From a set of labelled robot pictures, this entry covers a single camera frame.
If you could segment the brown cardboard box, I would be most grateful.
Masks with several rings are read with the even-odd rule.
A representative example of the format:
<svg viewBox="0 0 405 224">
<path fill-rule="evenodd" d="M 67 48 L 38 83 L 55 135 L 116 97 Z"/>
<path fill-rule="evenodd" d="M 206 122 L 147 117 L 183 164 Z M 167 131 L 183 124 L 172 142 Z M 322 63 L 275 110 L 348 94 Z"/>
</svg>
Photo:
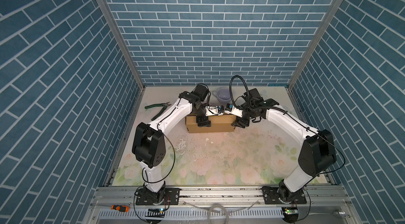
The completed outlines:
<svg viewBox="0 0 405 224">
<path fill-rule="evenodd" d="M 189 133 L 219 133 L 234 132 L 235 127 L 232 123 L 236 120 L 235 115 L 214 115 L 209 116 L 210 127 L 199 127 L 195 115 L 188 115 L 185 118 L 185 125 Z"/>
</svg>

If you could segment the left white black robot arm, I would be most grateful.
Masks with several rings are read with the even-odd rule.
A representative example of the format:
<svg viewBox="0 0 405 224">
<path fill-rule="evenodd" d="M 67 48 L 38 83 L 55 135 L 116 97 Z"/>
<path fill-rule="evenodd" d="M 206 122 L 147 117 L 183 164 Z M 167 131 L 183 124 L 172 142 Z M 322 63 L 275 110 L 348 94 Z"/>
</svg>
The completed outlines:
<svg viewBox="0 0 405 224">
<path fill-rule="evenodd" d="M 210 127 L 207 106 L 203 104 L 208 94 L 208 86 L 200 83 L 192 92 L 182 92 L 174 104 L 157 118 L 136 127 L 132 153 L 142 166 L 146 196 L 156 204 L 165 196 L 165 177 L 162 176 L 160 163 L 166 154 L 167 134 L 189 114 L 196 116 L 199 127 Z"/>
</svg>

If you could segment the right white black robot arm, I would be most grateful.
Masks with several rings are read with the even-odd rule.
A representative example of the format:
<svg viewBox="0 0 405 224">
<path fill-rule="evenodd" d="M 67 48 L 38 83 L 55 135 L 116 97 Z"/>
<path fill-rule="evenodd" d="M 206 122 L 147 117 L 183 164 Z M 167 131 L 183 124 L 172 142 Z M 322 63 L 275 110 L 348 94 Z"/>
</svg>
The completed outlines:
<svg viewBox="0 0 405 224">
<path fill-rule="evenodd" d="M 301 195 L 303 187 L 336 162 L 333 135 L 328 130 L 313 128 L 273 100 L 264 100 L 257 89 L 248 90 L 242 96 L 244 103 L 227 104 L 225 112 L 236 116 L 233 126 L 246 128 L 250 123 L 265 119 L 284 130 L 299 145 L 297 167 L 278 184 L 276 195 L 279 201 L 289 204 Z"/>
</svg>

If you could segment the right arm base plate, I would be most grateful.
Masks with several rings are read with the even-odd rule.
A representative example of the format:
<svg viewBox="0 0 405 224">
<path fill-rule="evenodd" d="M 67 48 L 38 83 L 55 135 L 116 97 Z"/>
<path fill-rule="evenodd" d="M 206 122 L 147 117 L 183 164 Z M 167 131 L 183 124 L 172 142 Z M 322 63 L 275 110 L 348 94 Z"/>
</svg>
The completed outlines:
<svg viewBox="0 0 405 224">
<path fill-rule="evenodd" d="M 261 188 L 263 193 L 264 202 L 266 205 L 304 205 L 307 200 L 304 191 L 301 189 L 296 192 L 290 192 L 287 188 L 263 186 Z"/>
</svg>

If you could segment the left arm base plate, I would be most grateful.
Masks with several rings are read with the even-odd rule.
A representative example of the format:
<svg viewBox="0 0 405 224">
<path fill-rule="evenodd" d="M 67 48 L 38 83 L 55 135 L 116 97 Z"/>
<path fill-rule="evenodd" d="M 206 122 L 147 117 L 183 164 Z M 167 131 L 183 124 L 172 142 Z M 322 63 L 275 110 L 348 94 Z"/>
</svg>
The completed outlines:
<svg viewBox="0 0 405 224">
<path fill-rule="evenodd" d="M 135 205 L 152 206 L 161 205 L 165 200 L 169 200 L 167 205 L 178 205 L 180 197 L 179 188 L 162 187 L 158 192 L 153 192 L 146 187 L 139 187 L 135 195 Z"/>
</svg>

